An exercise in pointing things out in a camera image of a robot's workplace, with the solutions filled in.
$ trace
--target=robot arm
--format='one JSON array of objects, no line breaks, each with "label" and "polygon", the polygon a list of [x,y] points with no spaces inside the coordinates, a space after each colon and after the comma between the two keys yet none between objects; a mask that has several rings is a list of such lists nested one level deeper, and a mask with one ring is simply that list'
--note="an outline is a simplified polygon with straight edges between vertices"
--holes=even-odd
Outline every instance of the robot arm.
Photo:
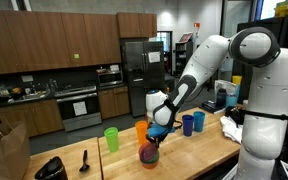
[{"label": "robot arm", "polygon": [[[188,61],[174,91],[153,108],[153,122],[171,130],[179,108],[226,56],[253,67],[250,113],[245,116],[236,179],[270,179],[287,126],[279,117],[288,115],[288,49],[280,48],[265,28],[249,28],[232,38],[215,35],[206,39]],[[163,140],[170,131],[160,132],[148,133],[157,139],[157,147],[158,139]]]}]

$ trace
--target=black kettle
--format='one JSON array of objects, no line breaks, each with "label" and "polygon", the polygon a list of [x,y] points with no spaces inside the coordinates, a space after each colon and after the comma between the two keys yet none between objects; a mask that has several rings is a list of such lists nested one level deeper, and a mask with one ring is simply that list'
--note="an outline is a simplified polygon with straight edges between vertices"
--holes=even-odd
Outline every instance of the black kettle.
[{"label": "black kettle", "polygon": [[37,171],[36,180],[68,180],[62,160],[55,156]]}]

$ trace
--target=stainless steel refrigerator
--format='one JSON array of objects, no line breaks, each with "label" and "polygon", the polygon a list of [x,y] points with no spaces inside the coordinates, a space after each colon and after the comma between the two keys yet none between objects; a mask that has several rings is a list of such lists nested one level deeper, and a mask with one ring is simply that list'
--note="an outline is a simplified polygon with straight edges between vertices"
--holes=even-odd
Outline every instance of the stainless steel refrigerator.
[{"label": "stainless steel refrigerator", "polygon": [[132,116],[146,113],[145,96],[165,90],[163,42],[126,42],[122,46],[124,77],[129,85]]}]

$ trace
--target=wooden table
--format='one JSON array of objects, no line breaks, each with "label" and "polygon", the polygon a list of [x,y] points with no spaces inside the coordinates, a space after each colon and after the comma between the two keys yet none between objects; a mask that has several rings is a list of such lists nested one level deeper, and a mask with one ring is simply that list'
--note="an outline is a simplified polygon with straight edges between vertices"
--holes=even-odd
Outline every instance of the wooden table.
[{"label": "wooden table", "polygon": [[[179,113],[193,114],[194,108]],[[154,169],[142,167],[138,156],[135,128],[119,132],[120,149],[110,153],[105,137],[99,138],[104,179],[193,179],[239,153],[240,145],[224,137],[220,117],[205,112],[204,130],[185,137],[183,130],[170,133],[161,143],[159,164]]]},{"label": "wooden table", "polygon": [[[87,164],[90,169],[80,173],[83,165],[83,153],[87,150]],[[59,156],[65,166],[68,179],[102,179],[101,163],[98,149],[98,138],[91,138],[85,141],[74,143],[68,146],[50,150],[44,153],[31,156],[31,162],[24,175],[24,180],[34,179],[35,173],[43,167],[50,159]]]}]

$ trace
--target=microwave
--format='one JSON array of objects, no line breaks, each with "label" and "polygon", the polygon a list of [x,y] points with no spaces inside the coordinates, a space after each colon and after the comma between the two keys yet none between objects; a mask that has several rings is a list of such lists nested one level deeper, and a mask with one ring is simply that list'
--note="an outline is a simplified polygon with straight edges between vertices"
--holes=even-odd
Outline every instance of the microwave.
[{"label": "microwave", "polygon": [[123,83],[122,71],[108,71],[98,74],[98,83],[100,86],[108,86]]}]

